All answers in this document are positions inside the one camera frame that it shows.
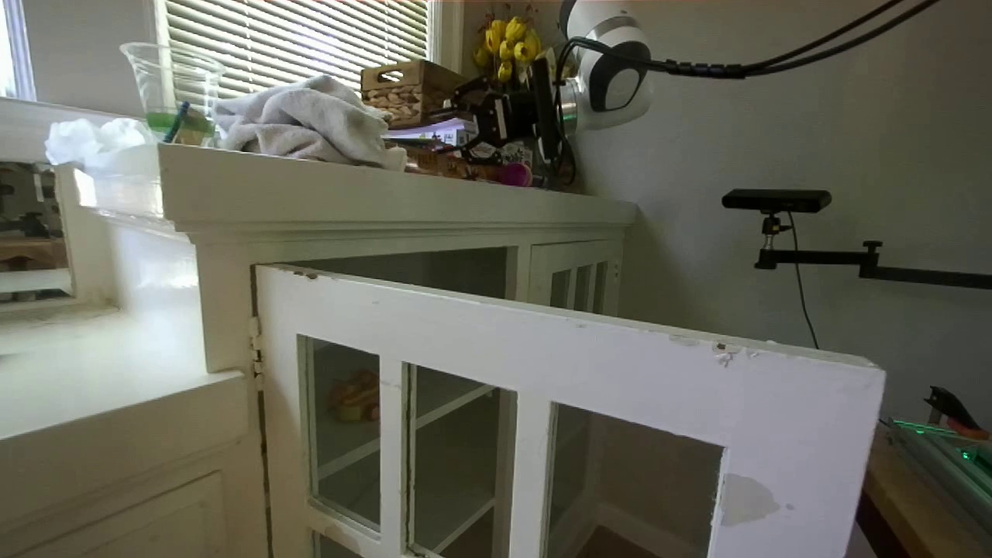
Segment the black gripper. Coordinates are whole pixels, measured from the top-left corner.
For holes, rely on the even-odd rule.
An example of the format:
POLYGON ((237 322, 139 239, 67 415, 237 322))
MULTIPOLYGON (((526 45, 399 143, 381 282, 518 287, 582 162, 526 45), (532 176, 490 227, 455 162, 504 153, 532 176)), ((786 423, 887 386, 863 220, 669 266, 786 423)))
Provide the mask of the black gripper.
POLYGON ((479 110, 479 133, 494 146, 532 141, 540 162, 552 165, 565 146, 552 65, 536 58, 520 89, 488 94, 479 110))

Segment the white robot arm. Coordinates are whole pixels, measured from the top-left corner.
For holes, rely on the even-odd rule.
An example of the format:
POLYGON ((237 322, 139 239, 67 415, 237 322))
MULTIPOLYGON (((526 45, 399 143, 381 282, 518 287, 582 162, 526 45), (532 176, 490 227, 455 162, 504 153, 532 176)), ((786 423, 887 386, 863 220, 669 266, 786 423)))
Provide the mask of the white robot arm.
POLYGON ((576 169, 572 126, 579 115, 618 121, 646 104, 650 48, 627 0, 560 0, 560 31, 549 45, 532 12, 490 17, 472 54, 476 77, 455 89, 472 115, 461 156, 506 183, 576 169))

